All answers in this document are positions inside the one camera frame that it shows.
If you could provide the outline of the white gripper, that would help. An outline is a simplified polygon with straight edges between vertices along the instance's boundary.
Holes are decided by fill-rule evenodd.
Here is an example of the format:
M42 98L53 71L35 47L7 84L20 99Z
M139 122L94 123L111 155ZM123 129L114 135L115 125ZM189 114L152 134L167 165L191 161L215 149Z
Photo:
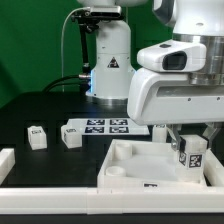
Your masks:
M224 121L224 86L194 86L184 73L139 69L132 78L128 116L138 125L166 124L174 151L185 151L181 124L207 123L202 136L208 148Z

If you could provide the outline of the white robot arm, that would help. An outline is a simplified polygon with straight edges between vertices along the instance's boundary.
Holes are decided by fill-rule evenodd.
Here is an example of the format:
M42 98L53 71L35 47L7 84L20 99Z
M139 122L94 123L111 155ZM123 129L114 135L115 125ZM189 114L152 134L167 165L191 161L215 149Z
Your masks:
M130 64L130 28L121 8L147 0L77 0L84 24L96 30L97 62L87 96L126 100L128 116L139 125L177 127L205 123L212 141L224 122L224 0L153 0L153 13L173 28L170 40L140 50Z

